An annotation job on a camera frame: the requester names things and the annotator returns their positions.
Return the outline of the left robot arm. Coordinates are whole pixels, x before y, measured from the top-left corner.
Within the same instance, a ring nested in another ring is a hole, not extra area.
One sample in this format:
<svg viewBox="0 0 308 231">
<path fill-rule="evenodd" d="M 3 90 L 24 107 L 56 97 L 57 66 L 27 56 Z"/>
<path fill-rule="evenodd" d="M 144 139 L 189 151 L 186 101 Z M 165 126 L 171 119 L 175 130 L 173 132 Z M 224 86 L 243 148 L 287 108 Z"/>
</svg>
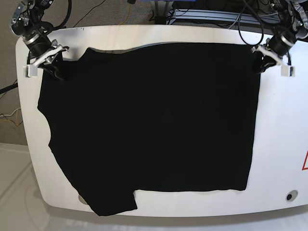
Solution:
<svg viewBox="0 0 308 231">
<path fill-rule="evenodd" d="M 289 50 L 299 39 L 308 37 L 308 14 L 301 0 L 270 0 L 271 8 L 277 13 L 280 22 L 273 27 L 273 36 L 265 44 L 252 47 L 256 53 L 253 64 L 255 73 L 263 73 L 268 68 L 279 65 L 281 75 L 295 76 Z"/>
</svg>

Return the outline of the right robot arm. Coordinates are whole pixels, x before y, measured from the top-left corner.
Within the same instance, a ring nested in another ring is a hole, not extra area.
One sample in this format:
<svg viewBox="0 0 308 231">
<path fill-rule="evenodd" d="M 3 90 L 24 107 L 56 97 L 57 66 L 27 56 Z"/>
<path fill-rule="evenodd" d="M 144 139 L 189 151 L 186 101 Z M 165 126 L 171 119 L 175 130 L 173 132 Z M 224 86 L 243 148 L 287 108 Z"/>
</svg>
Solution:
<svg viewBox="0 0 308 231">
<path fill-rule="evenodd" d="M 27 62 L 23 67 L 25 77 L 37 77 L 38 69 L 41 68 L 54 79 L 63 80 L 62 53 L 68 51 L 69 47 L 60 45 L 55 39 L 50 40 L 48 35 L 64 28 L 71 14 L 72 1 L 68 1 L 66 17 L 58 26 L 42 21 L 45 10 L 52 4 L 52 0 L 23 0 L 10 21 L 12 32 L 21 37 L 29 49 Z"/>
</svg>

